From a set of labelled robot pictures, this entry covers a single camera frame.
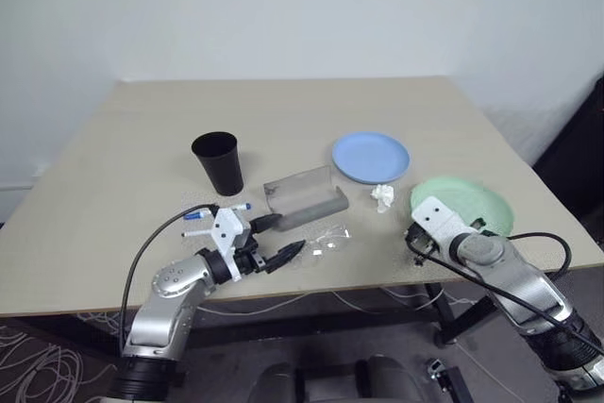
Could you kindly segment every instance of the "floor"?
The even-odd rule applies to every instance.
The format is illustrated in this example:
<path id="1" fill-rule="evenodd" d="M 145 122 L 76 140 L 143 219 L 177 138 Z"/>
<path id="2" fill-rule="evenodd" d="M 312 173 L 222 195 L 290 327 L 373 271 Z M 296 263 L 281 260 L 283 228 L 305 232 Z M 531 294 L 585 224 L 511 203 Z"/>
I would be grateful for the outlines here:
<path id="1" fill-rule="evenodd" d="M 574 302 L 582 316 L 591 324 L 594 331 L 604 332 L 604 268 L 577 270 L 564 277 L 559 286 Z M 479 298 L 481 290 L 467 283 L 449 283 L 446 290 L 457 298 Z M 422 291 L 421 287 L 400 287 L 400 293 L 411 294 Z M 396 304 L 388 295 L 379 290 L 340 292 L 351 303 L 366 309 L 377 310 L 389 304 Z M 220 311 L 255 311 L 271 306 L 281 299 L 245 301 L 221 305 L 208 305 Z M 425 298 L 406 300 L 412 304 L 425 302 Z M 454 310 L 462 311 L 467 305 L 459 304 Z M 350 311 L 332 294 L 310 295 L 289 306 L 254 319 L 288 317 L 297 314 L 310 314 L 321 311 Z M 245 323 L 249 317 L 233 318 L 203 313 L 197 323 L 204 326 Z M 0 335 L 8 336 L 8 331 L 0 330 Z M 171 392 L 171 402 L 231 402 L 244 403 L 258 375 L 264 368 L 287 361 L 298 367 L 317 367 L 352 363 L 367 359 L 374 354 L 391 356 L 405 365 L 416 377 L 426 401 L 439 403 L 451 401 L 447 395 L 441 395 L 436 383 L 428 379 L 425 364 L 428 359 L 442 359 L 447 366 L 458 366 L 463 373 L 467 386 L 475 401 L 546 403 L 556 401 L 556 389 L 547 374 L 541 368 L 536 356 L 530 352 L 508 323 L 498 317 L 488 325 L 465 336 L 458 345 L 447 349 L 438 349 L 431 342 L 432 327 L 426 324 L 409 324 L 395 327 L 378 327 L 361 330 L 349 330 L 341 333 L 300 337 L 288 340 L 271 340 L 229 344 L 187 351 L 181 368 L 188 371 L 185 386 Z M 23 350 L 11 359 L 17 361 L 47 345 L 35 339 L 23 345 Z M 462 348 L 480 362 L 495 379 L 490 378 Z M 3 369 L 4 359 L 0 359 L 0 386 L 10 383 L 23 369 Z M 82 357 L 83 378 L 88 380 L 103 372 L 106 365 L 91 358 Z M 83 384 L 75 394 L 74 402 L 92 402 L 92 397 L 102 395 L 109 385 L 112 371 L 105 372 L 94 382 Z M 54 382 L 55 376 L 40 374 L 32 382 L 29 393 L 41 392 Z M 518 398 L 503 389 L 506 386 Z M 334 390 L 342 388 L 324 386 L 323 398 L 336 396 Z M 0 401 L 15 400 L 17 388 L 0 396 Z M 28 401 L 45 401 L 42 399 Z"/>
<path id="2" fill-rule="evenodd" d="M 109 387 L 112 370 L 103 361 L 0 326 L 2 403 L 92 403 Z"/>

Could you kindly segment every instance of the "white tissue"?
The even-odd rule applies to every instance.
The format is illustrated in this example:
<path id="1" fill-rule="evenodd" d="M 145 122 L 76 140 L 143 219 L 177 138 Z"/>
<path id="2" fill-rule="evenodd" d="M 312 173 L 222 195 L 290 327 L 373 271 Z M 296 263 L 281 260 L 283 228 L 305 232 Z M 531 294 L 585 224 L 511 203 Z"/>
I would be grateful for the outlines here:
<path id="1" fill-rule="evenodd" d="M 377 212 L 386 212 L 394 202 L 394 188 L 387 184 L 378 184 L 371 191 L 371 197 L 377 200 Z"/>

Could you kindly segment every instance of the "black cup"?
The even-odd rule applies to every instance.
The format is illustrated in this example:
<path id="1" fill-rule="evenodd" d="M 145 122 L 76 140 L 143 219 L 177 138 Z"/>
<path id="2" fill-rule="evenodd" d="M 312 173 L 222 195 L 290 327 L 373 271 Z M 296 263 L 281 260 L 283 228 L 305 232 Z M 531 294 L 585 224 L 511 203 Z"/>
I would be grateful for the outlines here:
<path id="1" fill-rule="evenodd" d="M 217 193 L 235 195 L 242 191 L 242 170 L 235 136 L 228 132 L 209 132 L 193 141 L 191 151 L 206 169 Z"/>

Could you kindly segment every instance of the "table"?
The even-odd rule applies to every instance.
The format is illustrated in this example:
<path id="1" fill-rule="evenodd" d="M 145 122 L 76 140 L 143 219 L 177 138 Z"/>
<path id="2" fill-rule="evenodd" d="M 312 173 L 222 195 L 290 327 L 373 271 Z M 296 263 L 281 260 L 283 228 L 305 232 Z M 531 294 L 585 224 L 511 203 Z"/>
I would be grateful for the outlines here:
<path id="1" fill-rule="evenodd" d="M 211 130 L 239 139 L 245 187 L 218 196 L 190 151 Z M 454 278 L 431 263 L 418 268 L 403 242 L 411 188 L 432 176 L 481 182 L 515 213 L 514 232 L 551 231 L 574 251 L 573 267 L 604 255 L 530 167 L 445 77 L 119 83 L 0 230 L 0 314 L 107 311 L 119 306 L 136 250 L 165 219 L 193 202 L 250 202 L 268 212 L 262 184 L 330 164 L 330 148 L 356 130 L 392 135 L 411 152 L 395 183 L 394 207 L 378 214 L 371 187 L 338 171 L 350 208 L 287 233 L 259 236 L 260 251 L 345 223 L 346 248 L 312 265 L 286 266 L 223 285 L 216 300 L 438 282 Z M 176 223 L 139 264 L 130 302 L 140 305 L 154 273 L 194 252 Z M 519 242 L 544 270 L 562 261 L 544 239 Z"/>

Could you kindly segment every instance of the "green plate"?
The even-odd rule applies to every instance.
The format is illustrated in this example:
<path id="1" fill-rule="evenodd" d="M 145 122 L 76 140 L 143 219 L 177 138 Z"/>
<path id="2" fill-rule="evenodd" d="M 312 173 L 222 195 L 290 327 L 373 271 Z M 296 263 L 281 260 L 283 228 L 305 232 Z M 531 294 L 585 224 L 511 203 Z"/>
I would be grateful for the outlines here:
<path id="1" fill-rule="evenodd" d="M 482 218 L 487 230 L 500 236 L 512 233 L 513 212 L 510 206 L 499 194 L 479 184 L 454 176 L 429 179 L 411 191 L 411 209 L 414 210 L 431 195 L 456 211 L 468 226 Z"/>

